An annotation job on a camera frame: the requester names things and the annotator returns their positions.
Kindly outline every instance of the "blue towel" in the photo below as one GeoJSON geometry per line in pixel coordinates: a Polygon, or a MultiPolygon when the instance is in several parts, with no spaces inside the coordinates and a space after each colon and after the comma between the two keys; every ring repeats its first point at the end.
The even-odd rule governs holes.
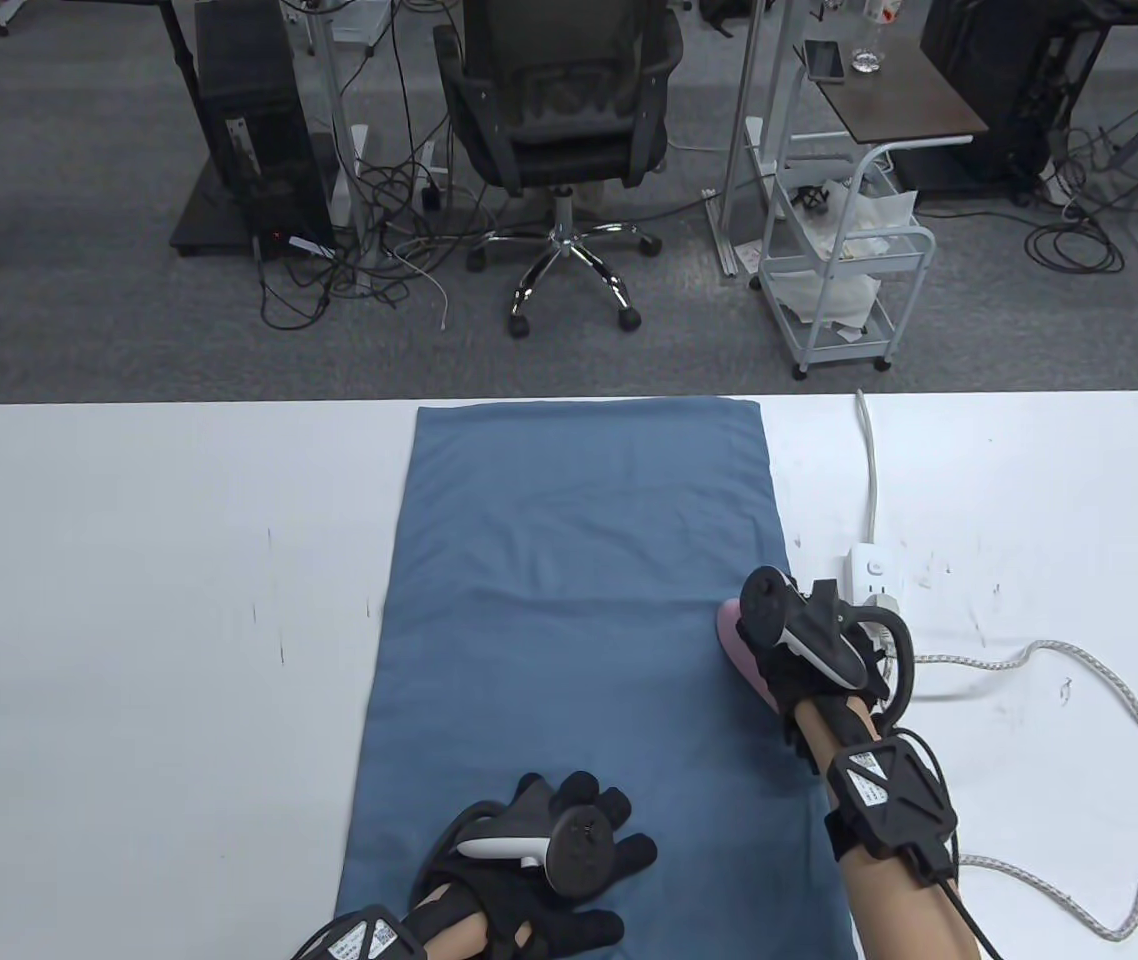
{"type": "Polygon", "coordinates": [[[659,846],[601,900],[611,954],[852,957],[824,792],[716,640],[787,566],[773,489],[754,403],[419,412],[339,911],[406,908],[461,809],[580,768],[659,846]]]}

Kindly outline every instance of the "computer tower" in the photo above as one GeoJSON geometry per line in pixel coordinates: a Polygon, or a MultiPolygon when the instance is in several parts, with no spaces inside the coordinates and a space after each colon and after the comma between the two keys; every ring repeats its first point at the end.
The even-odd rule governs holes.
{"type": "Polygon", "coordinates": [[[263,256],[291,237],[336,247],[333,140],[308,132],[278,0],[195,5],[195,49],[213,163],[263,256]]]}
{"type": "Polygon", "coordinates": [[[988,132],[904,152],[902,182],[934,197],[1030,191],[1104,40],[1080,0],[934,0],[920,49],[988,132]]]}

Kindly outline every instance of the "power strip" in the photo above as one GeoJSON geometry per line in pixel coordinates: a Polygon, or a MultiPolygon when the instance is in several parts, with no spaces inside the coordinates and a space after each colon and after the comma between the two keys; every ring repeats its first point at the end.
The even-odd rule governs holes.
{"type": "Polygon", "coordinates": [[[880,544],[860,543],[844,557],[846,599],[865,605],[876,596],[902,596],[902,563],[897,552],[880,544]]]}

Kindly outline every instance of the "metal cart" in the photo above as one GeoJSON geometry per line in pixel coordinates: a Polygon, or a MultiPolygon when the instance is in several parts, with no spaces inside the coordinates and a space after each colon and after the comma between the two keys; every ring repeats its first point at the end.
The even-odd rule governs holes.
{"type": "MultiPolygon", "coordinates": [[[[844,131],[807,134],[805,141],[842,140],[844,131]]],[[[931,230],[922,227],[915,216],[902,227],[853,229],[856,198],[860,193],[885,197],[897,193],[888,174],[876,164],[876,159],[890,151],[913,150],[921,147],[953,146],[967,143],[972,136],[940,136],[933,140],[899,141],[881,143],[871,148],[857,164],[840,159],[807,162],[802,156],[790,155],[793,141],[789,129],[783,133],[780,164],[772,188],[770,207],[773,216],[766,216],[765,238],[761,242],[760,271],[752,279],[752,288],[767,293],[774,320],[778,323],[783,338],[795,361],[792,376],[803,380],[813,364],[828,364],[834,361],[875,361],[876,370],[885,371],[892,365],[898,344],[902,341],[912,312],[915,311],[920,289],[925,283],[930,264],[933,264],[938,242],[931,230]],[[816,187],[826,180],[847,180],[849,187],[844,207],[838,213],[839,229],[831,255],[824,256],[815,246],[805,225],[797,215],[792,202],[792,191],[798,187],[816,187]],[[780,250],[775,232],[778,223],[789,227],[790,243],[780,250]],[[888,250],[875,256],[842,256],[846,243],[861,239],[881,239],[889,243],[888,250]],[[780,289],[781,279],[789,274],[811,270],[820,279],[820,292],[811,323],[802,323],[784,301],[780,289]],[[863,329],[861,338],[848,342],[825,323],[826,306],[831,283],[835,280],[858,275],[881,275],[894,273],[912,274],[912,292],[897,317],[890,317],[884,304],[876,297],[863,329]]]]}

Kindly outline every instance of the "office chair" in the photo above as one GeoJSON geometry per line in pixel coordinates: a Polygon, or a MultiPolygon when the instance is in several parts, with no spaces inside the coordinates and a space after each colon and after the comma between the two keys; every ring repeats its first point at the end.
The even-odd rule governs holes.
{"type": "Polygon", "coordinates": [[[484,270],[492,246],[538,245],[523,273],[506,329],[529,334],[522,313],[561,256],[595,270],[618,301],[618,325],[641,315],[627,285],[589,250],[589,239],[625,234],[657,256],[662,242],[633,223],[579,230],[575,183],[620,179],[636,187],[666,155],[666,86],[684,44],[666,0],[463,0],[465,53],[453,24],[435,30],[445,101],[454,133],[477,173],[508,195],[550,187],[550,232],[493,230],[470,248],[467,268],[484,270]]]}

